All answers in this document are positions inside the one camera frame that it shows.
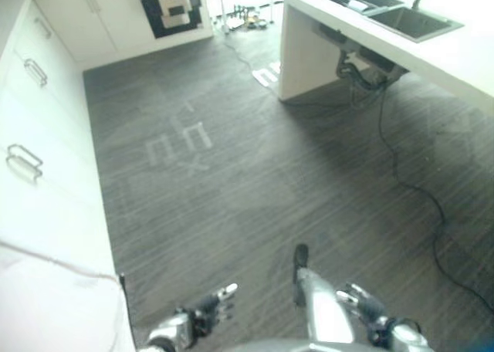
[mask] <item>white cabinet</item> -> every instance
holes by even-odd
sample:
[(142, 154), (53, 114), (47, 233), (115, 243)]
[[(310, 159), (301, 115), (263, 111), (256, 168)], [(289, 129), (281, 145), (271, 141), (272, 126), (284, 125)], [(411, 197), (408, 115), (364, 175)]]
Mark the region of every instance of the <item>white cabinet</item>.
[(54, 33), (35, 3), (29, 6), (15, 51), (23, 59), (33, 59), (47, 76), (51, 92), (70, 111), (73, 119), (87, 123), (83, 79), (72, 56)]
[(113, 272), (82, 74), (38, 18), (32, 5), (0, 88), (0, 238)]
[(93, 0), (118, 50), (153, 42), (154, 35), (140, 0)]
[(76, 61), (115, 51), (94, 0), (36, 0)]
[(154, 41), (140, 0), (36, 2), (76, 61)]

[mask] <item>floor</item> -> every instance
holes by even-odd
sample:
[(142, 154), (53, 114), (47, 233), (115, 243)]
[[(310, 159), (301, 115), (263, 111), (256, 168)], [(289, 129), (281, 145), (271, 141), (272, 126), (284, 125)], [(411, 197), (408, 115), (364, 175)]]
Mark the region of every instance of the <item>floor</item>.
[[(436, 351), (494, 338), (492, 314), (434, 265), (438, 212), (393, 179), (379, 104), (350, 107), (346, 83), (281, 104), (275, 83), (252, 77), (279, 59), (279, 32), (277, 19), (85, 75), (137, 344), (176, 306), (234, 281), (234, 319), (198, 349), (304, 337), (291, 303), (298, 242), (334, 285), (359, 283), (419, 321)], [(408, 74), (388, 90), (383, 128), (402, 179), (444, 206), (444, 266), (493, 304), (494, 118)]]

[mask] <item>black cable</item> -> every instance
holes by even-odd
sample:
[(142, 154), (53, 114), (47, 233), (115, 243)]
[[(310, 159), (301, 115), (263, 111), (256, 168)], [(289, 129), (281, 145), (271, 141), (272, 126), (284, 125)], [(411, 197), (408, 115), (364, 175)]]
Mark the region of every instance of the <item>black cable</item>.
[(483, 304), (486, 306), (486, 308), (494, 315), (494, 307), (492, 307), (489, 302), (484, 298), (480, 293), (475, 291), (473, 288), (468, 287), (467, 285), (460, 283), (457, 279), (455, 279), (451, 274), (449, 274), (445, 268), (442, 266), (441, 262), (439, 261), (439, 256), (438, 256), (438, 250), (437, 250), (437, 243), (438, 240), (441, 238), (442, 234), (444, 233), (444, 226), (446, 224), (446, 215), (445, 212), (439, 203), (438, 199), (430, 192), (425, 190), (424, 188), (421, 188), (420, 186), (417, 186), (416, 184), (409, 184), (407, 182), (403, 182), (400, 179), (400, 175), (398, 173), (398, 152), (386, 141), (383, 135), (383, 130), (382, 130), (382, 120), (383, 120), (383, 109), (384, 109), (384, 103), (386, 100), (386, 92), (387, 92), (387, 87), (384, 88), (382, 97), (381, 97), (381, 105), (379, 109), (379, 122), (378, 122), (378, 130), (379, 130), (379, 138), (383, 141), (383, 144), (386, 146), (386, 148), (390, 151), (391, 155), (393, 156), (393, 177), (396, 180), (396, 182), (405, 187), (405, 188), (410, 188), (412, 190), (418, 191), (422, 193), (423, 195), (427, 196), (436, 206), (438, 209), (439, 215), (441, 216), (441, 224), (440, 226), (435, 230), (435, 237), (434, 240), (432, 241), (432, 253), (434, 256), (434, 262), (435, 265), (438, 267), (439, 272), (446, 277), (449, 281), (451, 281), (453, 284), (456, 286), (459, 286), (460, 288), (464, 289), (465, 291), (471, 293), (472, 295), (476, 296)]

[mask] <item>drawer handle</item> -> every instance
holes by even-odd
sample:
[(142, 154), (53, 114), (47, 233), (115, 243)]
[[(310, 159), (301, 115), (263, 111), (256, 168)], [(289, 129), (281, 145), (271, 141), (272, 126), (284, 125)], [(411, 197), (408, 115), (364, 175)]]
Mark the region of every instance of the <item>drawer handle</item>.
[(41, 27), (44, 29), (46, 39), (50, 39), (52, 37), (52, 31), (48, 29), (48, 26), (45, 24), (45, 22), (42, 19), (36, 18), (34, 19), (34, 22), (40, 24)]
[[(8, 156), (5, 159), (7, 163), (9, 163), (11, 159), (13, 159), (15, 161), (18, 161), (20, 164), (23, 164), (26, 167), (32, 169), (34, 172), (33, 175), (34, 182), (36, 182), (36, 179), (38, 177), (43, 176), (43, 172), (40, 169), (40, 167), (43, 164), (43, 161), (39, 157), (36, 157), (27, 148), (23, 147), (21, 144), (12, 144), (9, 147), (7, 147), (7, 152), (8, 152)], [(34, 160), (35, 163), (32, 163), (31, 161), (26, 159), (22, 154), (27, 154), (31, 159)]]
[(41, 67), (38, 65), (36, 61), (33, 59), (27, 59), (24, 62), (24, 67), (26, 69), (32, 69), (33, 72), (39, 77), (39, 86), (44, 87), (48, 84), (48, 76), (46, 73), (41, 69)]

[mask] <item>countertop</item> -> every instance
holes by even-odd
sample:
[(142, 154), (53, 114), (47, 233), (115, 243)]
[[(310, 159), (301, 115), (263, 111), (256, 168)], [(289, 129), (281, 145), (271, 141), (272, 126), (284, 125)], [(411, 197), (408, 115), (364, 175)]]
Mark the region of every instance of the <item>countertop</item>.
[(352, 40), (442, 86), (471, 105), (494, 114), (494, 27), (486, 19), (475, 17), (475, 13), (481, 13), (481, 8), (463, 6), (465, 13), (461, 19), (458, 13), (445, 15), (448, 3), (438, 3), (438, 8), (434, 8), (432, 0), (423, 2), (421, 8), (424, 10), (439, 13), (465, 26), (415, 43), (330, 0), (285, 0), (286, 4), (311, 18), (340, 30)]

